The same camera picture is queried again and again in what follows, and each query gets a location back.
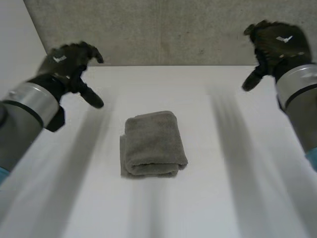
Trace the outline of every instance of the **silver metal band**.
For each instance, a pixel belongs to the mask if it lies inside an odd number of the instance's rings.
[[[302,65],[288,71],[276,84],[277,95],[282,108],[285,109],[287,100],[294,93],[314,84],[317,84],[317,65]]]
[[[11,90],[3,100],[19,102],[35,111],[46,127],[59,109],[55,97],[45,88],[25,82]]]

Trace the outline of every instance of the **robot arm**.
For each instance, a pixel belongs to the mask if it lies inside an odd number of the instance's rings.
[[[275,78],[280,108],[317,172],[317,65],[304,33],[297,26],[262,21],[250,25],[245,35],[254,44],[259,65],[242,88],[252,90],[265,75]]]
[[[55,116],[59,103],[45,88],[25,82],[10,91],[0,107],[1,183]]]
[[[317,172],[317,65],[288,71],[278,80],[276,90],[306,158]]]
[[[99,51],[84,42],[53,49],[35,78],[0,101],[0,184],[43,128],[55,132],[64,125],[64,110],[59,105],[64,94],[80,93],[95,108],[104,105],[80,78],[92,58],[103,62]]]

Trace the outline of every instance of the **towel fold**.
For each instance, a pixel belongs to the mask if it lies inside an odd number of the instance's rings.
[[[121,175],[172,177],[187,164],[176,116],[170,111],[129,118],[120,137]]]

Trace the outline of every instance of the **white table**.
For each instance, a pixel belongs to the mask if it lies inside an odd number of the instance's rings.
[[[317,176],[278,109],[273,80],[245,93],[252,67],[95,67],[106,105],[64,97],[66,126],[44,131],[1,187],[19,192],[6,238],[317,236]],[[120,177],[119,136],[170,110],[189,165],[176,178]]]

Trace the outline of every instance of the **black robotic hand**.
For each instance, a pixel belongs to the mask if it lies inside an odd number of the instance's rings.
[[[42,62],[37,76],[29,82],[47,89],[58,102],[66,93],[80,93],[91,106],[102,108],[102,99],[81,79],[92,58],[96,58],[98,63],[104,62],[98,49],[85,42],[52,49]],[[64,123],[64,109],[60,106],[46,129],[57,131]]]
[[[244,35],[250,36],[259,62],[242,85],[245,91],[255,88],[266,75],[277,81],[291,69],[312,63],[309,44],[298,26],[264,20],[250,25]]]

